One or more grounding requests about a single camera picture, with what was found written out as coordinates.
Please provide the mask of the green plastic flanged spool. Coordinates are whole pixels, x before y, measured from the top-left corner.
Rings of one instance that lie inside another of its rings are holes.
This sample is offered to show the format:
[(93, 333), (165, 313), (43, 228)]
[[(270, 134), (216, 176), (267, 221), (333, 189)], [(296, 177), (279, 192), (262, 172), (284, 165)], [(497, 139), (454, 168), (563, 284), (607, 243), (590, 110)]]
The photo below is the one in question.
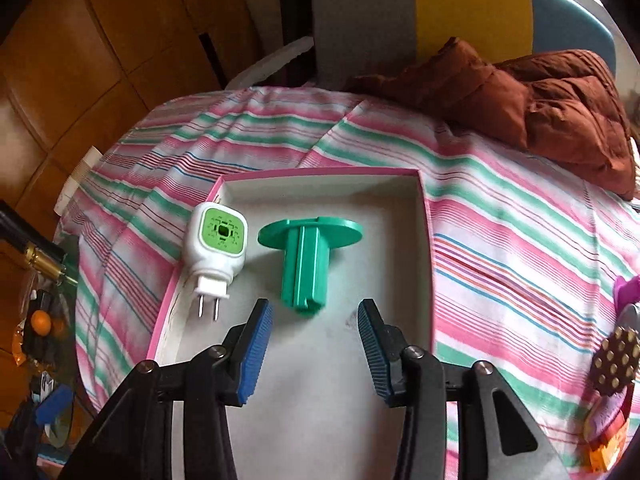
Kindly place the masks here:
[(315, 315), (328, 298), (331, 252), (362, 240), (359, 223), (338, 217), (283, 219), (264, 226), (258, 243), (283, 252), (281, 301), (302, 315)]

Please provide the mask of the white green plug-in device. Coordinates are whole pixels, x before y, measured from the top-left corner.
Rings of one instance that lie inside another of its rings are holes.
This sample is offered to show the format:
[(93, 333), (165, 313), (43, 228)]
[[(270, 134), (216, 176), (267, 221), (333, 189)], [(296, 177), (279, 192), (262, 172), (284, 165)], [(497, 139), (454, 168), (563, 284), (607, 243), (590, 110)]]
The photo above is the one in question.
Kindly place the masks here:
[(188, 277), (194, 279), (193, 297), (198, 316), (206, 304), (218, 321), (221, 300), (229, 298), (229, 288), (243, 269), (246, 259), (248, 225), (237, 210), (215, 202), (193, 209), (183, 242), (183, 261)]

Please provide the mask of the brown massager with pegs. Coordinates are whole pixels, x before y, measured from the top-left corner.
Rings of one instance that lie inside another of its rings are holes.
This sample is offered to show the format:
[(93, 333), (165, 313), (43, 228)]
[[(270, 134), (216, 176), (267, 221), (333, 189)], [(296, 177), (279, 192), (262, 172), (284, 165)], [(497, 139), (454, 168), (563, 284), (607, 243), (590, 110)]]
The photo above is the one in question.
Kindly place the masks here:
[(616, 326), (594, 352), (588, 378), (600, 396), (614, 396), (628, 387), (639, 369), (639, 338), (636, 330)]

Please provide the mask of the magenta perforated dome toy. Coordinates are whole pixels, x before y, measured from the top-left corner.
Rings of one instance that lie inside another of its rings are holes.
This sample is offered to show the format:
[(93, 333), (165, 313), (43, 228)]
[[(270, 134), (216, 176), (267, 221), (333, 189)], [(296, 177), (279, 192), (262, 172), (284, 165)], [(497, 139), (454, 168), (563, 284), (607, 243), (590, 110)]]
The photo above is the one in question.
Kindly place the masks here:
[(620, 315), (628, 304), (638, 304), (640, 300), (640, 276), (636, 275), (629, 280), (618, 276), (613, 285), (613, 299), (617, 315)]

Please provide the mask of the grey jar with black lid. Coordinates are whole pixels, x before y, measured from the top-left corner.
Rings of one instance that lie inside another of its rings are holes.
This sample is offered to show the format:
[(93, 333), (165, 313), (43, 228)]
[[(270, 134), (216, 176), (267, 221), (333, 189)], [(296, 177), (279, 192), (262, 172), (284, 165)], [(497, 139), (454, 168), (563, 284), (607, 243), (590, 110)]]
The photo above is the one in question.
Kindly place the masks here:
[(640, 333), (640, 308), (638, 304), (626, 304), (617, 315), (616, 325)]

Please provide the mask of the yellow orange plastic car shell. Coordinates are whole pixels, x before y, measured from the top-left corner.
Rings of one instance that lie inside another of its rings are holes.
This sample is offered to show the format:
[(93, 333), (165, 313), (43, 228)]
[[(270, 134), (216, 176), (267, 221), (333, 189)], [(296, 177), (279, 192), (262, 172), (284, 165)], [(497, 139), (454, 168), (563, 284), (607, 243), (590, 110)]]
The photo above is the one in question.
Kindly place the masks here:
[(589, 449), (589, 463), (594, 472), (608, 472), (618, 463), (626, 446), (627, 432), (628, 422), (624, 422), (614, 434), (603, 435), (604, 443)]

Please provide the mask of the pink white cardboard tray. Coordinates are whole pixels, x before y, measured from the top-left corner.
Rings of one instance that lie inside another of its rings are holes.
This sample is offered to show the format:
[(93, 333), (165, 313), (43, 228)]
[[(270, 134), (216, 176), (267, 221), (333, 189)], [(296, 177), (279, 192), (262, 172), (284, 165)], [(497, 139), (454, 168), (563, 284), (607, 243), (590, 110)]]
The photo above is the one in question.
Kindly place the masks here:
[[(209, 199), (247, 220), (246, 261), (219, 308), (199, 309), (193, 278), (177, 268), (166, 288), (148, 356), (186, 361), (244, 322), (259, 298), (273, 324), (254, 394), (227, 413), (242, 479), (388, 479), (404, 413), (373, 388), (357, 309), (371, 299), (383, 320), (430, 348), (430, 229), (420, 174), (398, 168), (257, 171), (220, 178)], [(362, 226), (359, 243), (334, 250), (328, 298), (315, 314), (282, 304), (282, 255), (258, 243), (282, 219), (340, 217)]]

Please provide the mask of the striped pink green bedsheet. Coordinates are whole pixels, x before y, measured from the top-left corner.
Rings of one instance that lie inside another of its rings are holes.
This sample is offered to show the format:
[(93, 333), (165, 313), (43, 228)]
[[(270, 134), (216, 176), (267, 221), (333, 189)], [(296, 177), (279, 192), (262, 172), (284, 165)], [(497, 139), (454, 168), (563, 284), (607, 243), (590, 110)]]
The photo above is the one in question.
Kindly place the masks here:
[(591, 352), (614, 325), (616, 278), (639, 272), (631, 206), (548, 160), (368, 96), (255, 87), (158, 106), (65, 208), (79, 240), (80, 377), (100, 408), (140, 361), (186, 222), (219, 177), (347, 166), (420, 171), (433, 227), (439, 356), (487, 358), (575, 479)]

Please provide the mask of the orange fruit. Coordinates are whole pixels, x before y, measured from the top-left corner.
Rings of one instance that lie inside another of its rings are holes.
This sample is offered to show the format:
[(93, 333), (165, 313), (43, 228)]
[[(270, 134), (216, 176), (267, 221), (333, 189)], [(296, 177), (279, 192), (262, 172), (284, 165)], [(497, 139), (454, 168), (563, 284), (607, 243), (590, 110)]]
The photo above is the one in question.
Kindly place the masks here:
[(52, 318), (50, 314), (41, 309), (32, 312), (30, 317), (30, 326), (32, 330), (40, 337), (47, 337), (52, 330)]

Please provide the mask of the glass bottle gold cap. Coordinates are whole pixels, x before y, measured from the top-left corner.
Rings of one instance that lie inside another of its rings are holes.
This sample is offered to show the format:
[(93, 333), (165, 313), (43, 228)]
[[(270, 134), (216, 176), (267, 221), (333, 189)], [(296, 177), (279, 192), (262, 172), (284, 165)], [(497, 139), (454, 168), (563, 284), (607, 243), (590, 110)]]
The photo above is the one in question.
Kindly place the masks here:
[(20, 252), (26, 263), (57, 285), (77, 286), (77, 270), (64, 250), (47, 240), (5, 200), (1, 201), (1, 239)]

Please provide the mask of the rust brown quilted blanket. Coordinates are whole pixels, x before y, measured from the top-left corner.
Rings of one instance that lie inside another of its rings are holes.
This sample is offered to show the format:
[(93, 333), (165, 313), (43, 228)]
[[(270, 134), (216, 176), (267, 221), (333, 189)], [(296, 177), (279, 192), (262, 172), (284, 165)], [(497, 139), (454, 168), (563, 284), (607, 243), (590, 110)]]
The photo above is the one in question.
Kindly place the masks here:
[(612, 73), (590, 50), (491, 64), (452, 37), (423, 63), (352, 77), (345, 88), (548, 158), (624, 200), (636, 194), (629, 119)]

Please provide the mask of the grey yellow blue headboard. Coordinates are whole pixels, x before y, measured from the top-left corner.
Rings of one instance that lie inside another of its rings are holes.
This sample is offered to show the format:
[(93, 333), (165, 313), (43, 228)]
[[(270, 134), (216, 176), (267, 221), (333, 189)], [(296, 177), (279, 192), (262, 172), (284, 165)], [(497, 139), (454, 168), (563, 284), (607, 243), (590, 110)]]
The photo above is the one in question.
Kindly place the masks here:
[(616, 67), (612, 34), (572, 0), (312, 0), (318, 83), (388, 74), (459, 37), (491, 63), (566, 49)]

